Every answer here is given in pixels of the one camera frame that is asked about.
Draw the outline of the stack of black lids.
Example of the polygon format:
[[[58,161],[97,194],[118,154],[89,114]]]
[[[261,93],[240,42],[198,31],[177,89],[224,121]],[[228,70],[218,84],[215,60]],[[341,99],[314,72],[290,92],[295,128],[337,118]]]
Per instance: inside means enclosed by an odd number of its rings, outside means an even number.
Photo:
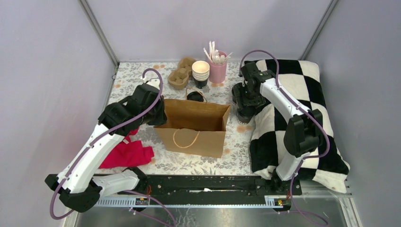
[[[191,101],[197,101],[197,102],[204,102],[205,99],[202,96],[202,93],[199,93],[197,91],[193,91],[187,95],[187,100]]]

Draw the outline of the brown paper bag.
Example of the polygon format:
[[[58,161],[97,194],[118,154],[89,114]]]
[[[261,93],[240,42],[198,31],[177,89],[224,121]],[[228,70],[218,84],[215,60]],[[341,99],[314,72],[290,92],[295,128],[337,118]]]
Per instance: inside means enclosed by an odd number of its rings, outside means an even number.
[[[231,105],[165,99],[165,124],[154,129],[168,151],[221,158]]]

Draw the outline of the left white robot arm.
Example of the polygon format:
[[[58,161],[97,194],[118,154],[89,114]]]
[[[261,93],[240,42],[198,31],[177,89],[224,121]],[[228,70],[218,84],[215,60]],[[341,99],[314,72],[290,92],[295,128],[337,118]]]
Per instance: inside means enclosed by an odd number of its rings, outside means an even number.
[[[147,182],[143,173],[133,167],[119,174],[95,176],[95,172],[110,154],[133,130],[143,124],[159,126],[166,123],[162,87],[143,83],[131,96],[106,106],[98,118],[91,137],[70,164],[59,174],[49,174],[45,183],[56,198],[72,211],[86,212],[100,198],[131,190],[142,194]]]

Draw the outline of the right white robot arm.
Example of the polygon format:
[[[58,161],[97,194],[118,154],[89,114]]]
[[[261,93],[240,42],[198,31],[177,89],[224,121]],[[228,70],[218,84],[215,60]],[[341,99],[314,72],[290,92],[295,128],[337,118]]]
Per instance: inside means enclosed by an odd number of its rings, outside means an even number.
[[[243,83],[232,88],[232,100],[237,105],[237,118],[249,123],[256,109],[267,101],[279,111],[287,123],[284,146],[287,153],[276,168],[271,182],[274,193],[283,195],[290,189],[289,180],[298,172],[301,161],[323,144],[326,137],[322,113],[298,102],[278,81],[271,70],[261,71],[255,62],[240,67]]]

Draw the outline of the black paper coffee cup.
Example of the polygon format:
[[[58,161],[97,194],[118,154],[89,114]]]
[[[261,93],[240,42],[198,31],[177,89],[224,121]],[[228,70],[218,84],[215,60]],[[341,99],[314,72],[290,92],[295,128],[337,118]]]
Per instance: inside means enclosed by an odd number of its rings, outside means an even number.
[[[236,116],[241,124],[249,124],[253,118],[253,115],[242,115],[240,113],[237,113]]]

